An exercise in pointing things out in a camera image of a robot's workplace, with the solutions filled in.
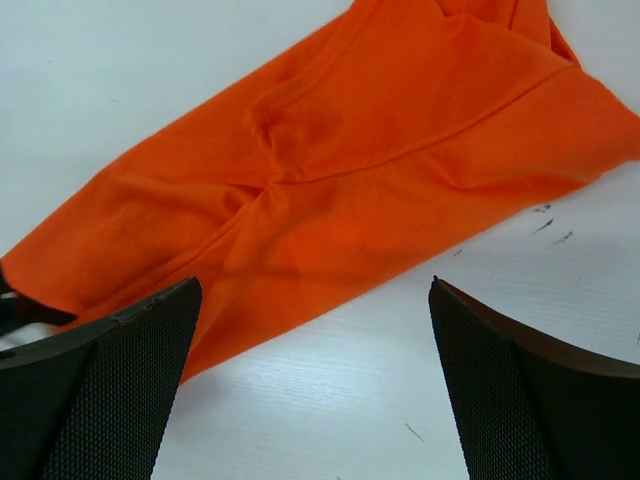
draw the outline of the crumpled orange cloth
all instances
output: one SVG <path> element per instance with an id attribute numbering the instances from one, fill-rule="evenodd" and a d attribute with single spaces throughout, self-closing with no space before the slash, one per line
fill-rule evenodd
<path id="1" fill-rule="evenodd" d="M 125 153 L 3 259 L 86 322 L 185 277 L 183 380 L 640 158 L 544 0 L 356 0 Z"/>

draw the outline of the white table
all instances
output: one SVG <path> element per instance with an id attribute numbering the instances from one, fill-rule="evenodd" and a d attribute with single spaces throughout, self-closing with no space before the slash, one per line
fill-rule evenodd
<path id="1" fill-rule="evenodd" d="M 119 153 L 348 4 L 1 0 L 0 252 Z M 586 69 L 640 113 L 640 3 L 553 0 L 552 11 Z M 178 392 L 154 479 L 467 478 L 432 276 L 640 363 L 638 210 L 629 165 L 198 376 Z"/>

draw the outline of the tabletop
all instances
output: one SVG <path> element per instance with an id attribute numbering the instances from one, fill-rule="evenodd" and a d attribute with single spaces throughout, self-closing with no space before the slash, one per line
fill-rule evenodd
<path id="1" fill-rule="evenodd" d="M 349 3 L 0 1 L 0 253 L 118 154 Z M 640 114 L 640 4 L 550 8 L 584 68 Z M 468 478 L 433 275 L 640 363 L 638 187 L 640 165 L 625 165 L 197 376 L 178 391 L 154 480 Z"/>

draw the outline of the orange cloth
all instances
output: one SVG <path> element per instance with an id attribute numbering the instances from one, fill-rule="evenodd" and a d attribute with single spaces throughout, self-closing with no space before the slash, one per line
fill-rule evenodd
<path id="1" fill-rule="evenodd" d="M 2 259 L 107 314 L 196 275 L 183 379 L 640 158 L 544 0 L 356 0 L 100 172 Z"/>

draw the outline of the orange towel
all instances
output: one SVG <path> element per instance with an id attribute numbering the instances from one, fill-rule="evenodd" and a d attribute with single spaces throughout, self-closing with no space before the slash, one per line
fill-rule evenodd
<path id="1" fill-rule="evenodd" d="M 2 266 L 77 322 L 198 276 L 186 380 L 637 158 L 640 119 L 544 0 L 356 0 L 113 162 Z"/>

